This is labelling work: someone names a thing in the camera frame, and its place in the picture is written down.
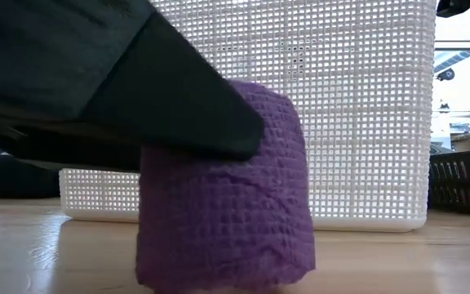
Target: white plastic basket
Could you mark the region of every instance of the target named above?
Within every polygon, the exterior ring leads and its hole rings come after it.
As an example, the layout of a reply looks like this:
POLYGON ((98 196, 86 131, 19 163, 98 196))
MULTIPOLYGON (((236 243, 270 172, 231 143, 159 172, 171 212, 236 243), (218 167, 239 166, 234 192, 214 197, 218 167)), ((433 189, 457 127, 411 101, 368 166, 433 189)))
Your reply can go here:
MULTIPOLYGON (((262 83, 294 101, 307 141, 317 228, 407 231, 423 225, 434 1, 154 4, 225 77, 262 83)), ((134 220, 135 211, 119 209, 112 205, 119 200, 109 197, 127 186, 124 197, 135 203, 135 176, 123 176, 63 171, 65 212, 134 220)))

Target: basket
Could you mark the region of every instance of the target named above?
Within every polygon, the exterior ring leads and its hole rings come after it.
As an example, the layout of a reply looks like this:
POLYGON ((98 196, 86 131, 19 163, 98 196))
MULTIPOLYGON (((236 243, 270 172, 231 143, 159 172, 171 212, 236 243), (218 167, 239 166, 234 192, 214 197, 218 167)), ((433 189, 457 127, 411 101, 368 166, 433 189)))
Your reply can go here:
MULTIPOLYGON (((309 204, 318 229, 423 225, 434 1, 153 3, 226 78, 258 82, 292 99, 304 127, 309 204)), ((63 171, 63 190, 72 193, 63 195, 69 215, 117 218, 106 203, 114 201, 107 196, 114 185, 100 175, 112 174, 63 171), (95 205, 84 200, 89 197, 95 205)), ((117 179, 118 189, 124 184, 117 179)), ((131 193, 125 197, 136 197, 131 193)))
POLYGON ((431 157, 429 208, 470 214, 470 151, 431 157))

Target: white container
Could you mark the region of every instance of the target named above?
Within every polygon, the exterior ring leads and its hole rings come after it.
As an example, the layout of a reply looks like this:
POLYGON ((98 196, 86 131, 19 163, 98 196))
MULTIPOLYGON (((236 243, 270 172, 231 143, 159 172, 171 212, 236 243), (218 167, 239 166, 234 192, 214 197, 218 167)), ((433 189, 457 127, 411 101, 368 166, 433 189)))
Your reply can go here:
MULTIPOLYGON (((318 229, 423 225, 435 1, 153 2, 226 78, 262 83, 293 100, 318 229)), ((101 171, 88 172, 61 174, 63 191, 71 193, 62 193, 68 214, 107 220, 122 211, 134 220, 137 212, 121 208, 137 201, 133 188, 111 180, 119 175, 103 173, 103 184, 101 171), (99 192, 112 193, 113 182, 120 202, 99 192)), ((130 176, 128 186, 136 182, 130 176)))

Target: purple cylinder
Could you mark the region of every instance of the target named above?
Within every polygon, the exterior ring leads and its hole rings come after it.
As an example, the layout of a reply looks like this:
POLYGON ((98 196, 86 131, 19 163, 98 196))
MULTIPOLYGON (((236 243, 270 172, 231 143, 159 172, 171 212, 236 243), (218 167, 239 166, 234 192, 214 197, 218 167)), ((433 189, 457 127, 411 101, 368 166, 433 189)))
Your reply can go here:
POLYGON ((304 136, 290 100, 232 82, 264 119, 259 152, 223 163, 145 147, 136 274, 156 292, 266 288, 315 268, 304 136))

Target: purple fabric roll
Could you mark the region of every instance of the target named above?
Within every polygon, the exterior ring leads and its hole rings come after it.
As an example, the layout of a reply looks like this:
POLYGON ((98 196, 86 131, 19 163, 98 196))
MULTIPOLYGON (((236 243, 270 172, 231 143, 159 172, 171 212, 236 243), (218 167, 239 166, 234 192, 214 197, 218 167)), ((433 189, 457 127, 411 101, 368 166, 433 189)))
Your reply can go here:
POLYGON ((315 268, 308 169, 289 99, 232 82, 264 119, 245 163, 143 148, 136 273, 159 292, 295 283, 315 268))

